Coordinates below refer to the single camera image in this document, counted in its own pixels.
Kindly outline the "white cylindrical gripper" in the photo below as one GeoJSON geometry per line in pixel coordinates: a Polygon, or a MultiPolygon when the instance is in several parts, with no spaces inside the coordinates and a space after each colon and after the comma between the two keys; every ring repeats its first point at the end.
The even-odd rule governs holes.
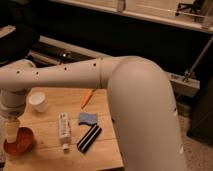
{"type": "Polygon", "coordinates": [[[27,90],[0,91],[0,114],[6,119],[14,119],[5,122],[5,137],[8,143],[14,143],[17,139],[20,121],[16,118],[25,111],[27,95],[27,90]]]}

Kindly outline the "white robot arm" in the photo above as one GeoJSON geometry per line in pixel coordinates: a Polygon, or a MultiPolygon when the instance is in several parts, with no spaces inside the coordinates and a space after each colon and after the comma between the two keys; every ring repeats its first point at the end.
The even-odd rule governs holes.
{"type": "Polygon", "coordinates": [[[187,171],[173,89],[156,63],[137,56],[45,68],[16,61],[0,68],[0,115],[21,116],[33,87],[105,89],[125,171],[187,171]]]}

